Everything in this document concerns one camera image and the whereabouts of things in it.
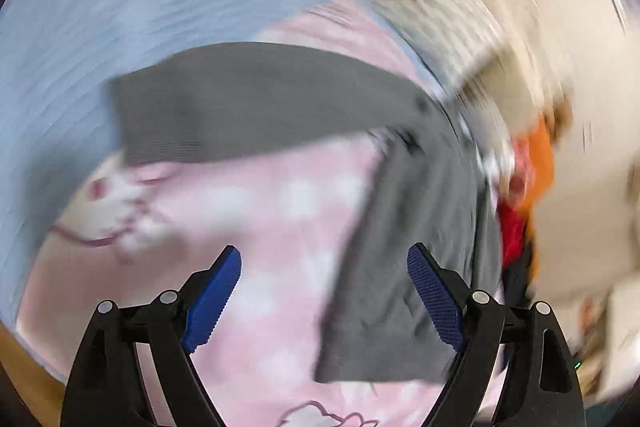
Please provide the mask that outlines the grey zip-up sweatshirt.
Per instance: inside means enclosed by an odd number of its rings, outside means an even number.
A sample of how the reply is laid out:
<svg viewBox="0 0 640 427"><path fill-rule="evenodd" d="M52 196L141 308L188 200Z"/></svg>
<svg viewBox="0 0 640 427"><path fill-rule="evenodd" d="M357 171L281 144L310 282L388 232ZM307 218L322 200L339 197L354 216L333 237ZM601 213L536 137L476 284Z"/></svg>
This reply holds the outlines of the grey zip-up sweatshirt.
<svg viewBox="0 0 640 427"><path fill-rule="evenodd" d="M304 46L221 43L110 83L126 161L220 161L378 130L386 153L323 317L320 383L442 383L454 357L408 275L421 243L494 291L500 232L490 184L454 103L353 58Z"/></svg>

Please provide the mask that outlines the black garment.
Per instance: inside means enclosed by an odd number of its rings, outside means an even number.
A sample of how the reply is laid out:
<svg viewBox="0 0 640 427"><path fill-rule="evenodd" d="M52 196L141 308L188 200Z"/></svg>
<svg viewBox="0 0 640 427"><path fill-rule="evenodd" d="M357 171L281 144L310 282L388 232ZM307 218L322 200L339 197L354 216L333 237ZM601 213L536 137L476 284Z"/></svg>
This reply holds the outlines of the black garment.
<svg viewBox="0 0 640 427"><path fill-rule="evenodd" d="M501 280L504 303L509 307L530 307L529 277L533 266L533 251L525 248L523 254L502 270Z"/></svg>

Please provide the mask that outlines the pink checkered Hello Kitty blanket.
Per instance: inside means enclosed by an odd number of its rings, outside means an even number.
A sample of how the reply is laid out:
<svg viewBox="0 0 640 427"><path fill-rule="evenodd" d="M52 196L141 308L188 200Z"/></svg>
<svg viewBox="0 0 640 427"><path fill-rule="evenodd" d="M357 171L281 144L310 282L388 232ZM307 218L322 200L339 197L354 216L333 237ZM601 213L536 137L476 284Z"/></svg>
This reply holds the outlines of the pink checkered Hello Kitty blanket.
<svg viewBox="0 0 640 427"><path fill-rule="evenodd" d="M112 156L81 184L44 240L16 332L58 379L96 305L152 300L227 245L241 280L195 351L230 426L416 426L435 378L314 380L319 324L384 150L361 133L215 164L129 169Z"/></svg>

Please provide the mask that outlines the red garment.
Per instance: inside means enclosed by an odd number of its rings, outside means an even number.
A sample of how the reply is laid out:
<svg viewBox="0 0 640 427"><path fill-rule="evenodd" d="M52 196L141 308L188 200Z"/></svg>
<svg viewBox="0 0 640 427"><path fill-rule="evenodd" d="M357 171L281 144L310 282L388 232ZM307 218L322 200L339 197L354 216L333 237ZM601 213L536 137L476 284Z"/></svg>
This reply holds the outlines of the red garment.
<svg viewBox="0 0 640 427"><path fill-rule="evenodd" d="M504 202L498 205L497 216L501 232L502 267L506 269L523 254L528 218Z"/></svg>

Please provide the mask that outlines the pink strawberry bear plush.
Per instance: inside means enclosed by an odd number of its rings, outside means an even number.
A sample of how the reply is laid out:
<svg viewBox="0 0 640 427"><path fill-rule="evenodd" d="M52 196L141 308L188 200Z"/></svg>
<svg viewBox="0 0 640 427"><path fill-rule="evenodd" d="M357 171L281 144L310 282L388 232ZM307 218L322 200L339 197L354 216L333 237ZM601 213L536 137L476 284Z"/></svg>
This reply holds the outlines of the pink strawberry bear plush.
<svg viewBox="0 0 640 427"><path fill-rule="evenodd" d="M512 208L523 202L527 190L535 180L530 161L528 142L513 140L497 156L498 178L495 182L498 199Z"/></svg>

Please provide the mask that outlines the beige patchwork pillow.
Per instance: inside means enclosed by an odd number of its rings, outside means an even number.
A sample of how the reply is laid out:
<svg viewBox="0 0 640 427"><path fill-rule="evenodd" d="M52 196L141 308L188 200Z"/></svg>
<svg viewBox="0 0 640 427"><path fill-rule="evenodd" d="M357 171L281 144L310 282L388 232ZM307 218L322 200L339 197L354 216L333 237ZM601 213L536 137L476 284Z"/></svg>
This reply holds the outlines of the beige patchwork pillow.
<svg viewBox="0 0 640 427"><path fill-rule="evenodd" d="M373 0L440 87L478 118L492 139L538 124L535 71L521 38L485 0Z"/></svg>

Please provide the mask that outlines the light blue bed sheet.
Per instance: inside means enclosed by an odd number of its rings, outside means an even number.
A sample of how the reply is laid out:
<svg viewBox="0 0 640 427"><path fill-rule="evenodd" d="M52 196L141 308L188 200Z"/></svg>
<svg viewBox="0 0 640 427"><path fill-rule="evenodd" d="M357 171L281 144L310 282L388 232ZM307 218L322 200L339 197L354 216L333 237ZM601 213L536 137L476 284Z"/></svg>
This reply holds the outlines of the light blue bed sheet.
<svg viewBox="0 0 640 427"><path fill-rule="evenodd" d="M1 320L16 323L38 251L122 146L113 78L172 54L255 41L336 0L6 0L1 9ZM371 13L371 0L352 0Z"/></svg>

